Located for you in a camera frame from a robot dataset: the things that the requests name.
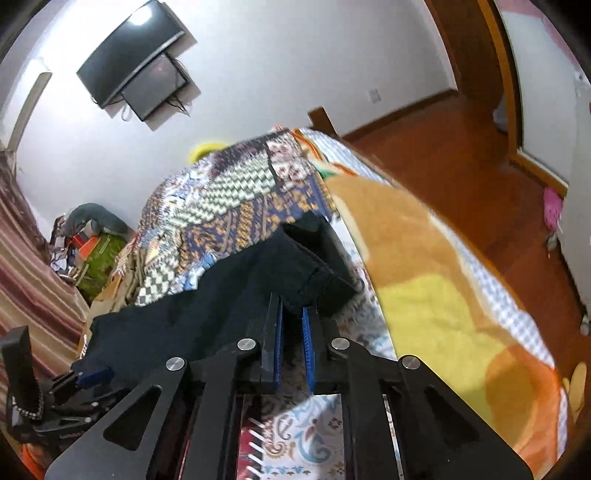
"black cloth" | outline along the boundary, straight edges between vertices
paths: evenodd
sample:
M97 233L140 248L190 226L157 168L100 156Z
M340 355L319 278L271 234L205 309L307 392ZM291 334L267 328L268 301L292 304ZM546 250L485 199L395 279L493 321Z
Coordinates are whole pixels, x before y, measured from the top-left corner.
M218 261L197 290L97 317L86 355L72 368L89 374L111 367L114 380L132 388L171 357L194 361L240 338L260 340L271 293L300 318L315 301L319 314L330 316L355 293L335 237L311 212L282 224L267 240Z

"striped curtain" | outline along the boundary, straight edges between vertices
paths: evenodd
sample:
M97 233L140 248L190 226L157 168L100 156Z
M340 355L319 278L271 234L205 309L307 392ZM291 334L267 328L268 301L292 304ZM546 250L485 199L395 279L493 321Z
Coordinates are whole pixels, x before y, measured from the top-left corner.
M88 306L49 267L48 245L0 152L0 335L28 325L39 380L66 372L76 357ZM7 378L0 368L0 415Z

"red-brown floor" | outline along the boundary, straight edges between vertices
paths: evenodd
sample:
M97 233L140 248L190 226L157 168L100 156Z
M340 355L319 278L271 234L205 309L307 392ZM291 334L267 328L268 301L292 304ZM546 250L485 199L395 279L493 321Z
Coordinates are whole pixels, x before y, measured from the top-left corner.
M543 187L507 160L489 113L453 97L354 142L440 212L504 276L535 319L563 377L591 363L591 337L558 250L548 257ZM586 410L591 403L587 374Z

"wooden door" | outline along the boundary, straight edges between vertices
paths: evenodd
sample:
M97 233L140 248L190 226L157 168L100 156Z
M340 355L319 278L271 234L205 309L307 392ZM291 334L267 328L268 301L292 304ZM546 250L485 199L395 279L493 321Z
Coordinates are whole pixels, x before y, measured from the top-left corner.
M493 111L501 101L503 81L491 32L478 0L425 2L445 43L458 90Z

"metal screw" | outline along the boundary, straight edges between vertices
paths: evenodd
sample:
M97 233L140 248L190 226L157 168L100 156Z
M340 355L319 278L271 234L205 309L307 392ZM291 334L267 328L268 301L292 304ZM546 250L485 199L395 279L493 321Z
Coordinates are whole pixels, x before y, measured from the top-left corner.
M342 337L334 338L333 341L330 343L335 350L347 350L351 343Z
M166 368L168 368L171 372L181 370L182 367L184 367L184 360L179 356L169 358L166 362Z
M252 350L256 347L256 342L252 338L243 338L242 340L238 340L238 348L240 350Z
M408 355L402 359L402 365L409 370L416 370L421 366L421 361L413 355Z

